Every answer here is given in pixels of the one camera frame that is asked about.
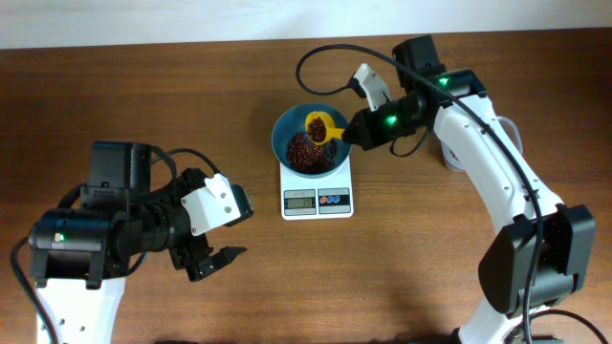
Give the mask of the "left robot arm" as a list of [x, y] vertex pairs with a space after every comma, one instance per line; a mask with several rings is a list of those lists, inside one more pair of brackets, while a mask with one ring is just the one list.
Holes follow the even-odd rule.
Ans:
[[215, 250], [207, 232], [253, 214], [244, 188], [217, 167], [179, 172], [172, 151], [136, 142], [96, 141], [89, 180], [42, 215], [25, 238], [40, 343], [108, 343], [128, 276], [152, 252], [200, 281], [232, 263], [244, 247]]

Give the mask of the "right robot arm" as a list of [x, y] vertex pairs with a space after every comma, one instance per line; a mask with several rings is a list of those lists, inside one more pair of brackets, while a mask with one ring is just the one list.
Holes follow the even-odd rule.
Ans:
[[454, 343], [529, 343], [534, 319], [558, 312], [582, 289], [595, 220], [583, 205], [567, 206], [528, 165], [504, 131], [484, 85], [469, 69], [450, 71], [430, 36], [397, 45], [387, 58], [405, 94], [361, 65], [349, 87], [368, 105], [343, 132], [365, 150], [425, 128], [459, 161], [492, 220], [494, 240], [478, 266], [484, 297], [455, 329]]

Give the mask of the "yellow plastic measuring scoop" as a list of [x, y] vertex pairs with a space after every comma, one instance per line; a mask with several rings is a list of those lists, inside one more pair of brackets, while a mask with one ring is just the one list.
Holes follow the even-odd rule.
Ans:
[[305, 121], [308, 138], [315, 145], [322, 145], [331, 140], [342, 140], [344, 130], [337, 128], [330, 114], [323, 111], [311, 112]]

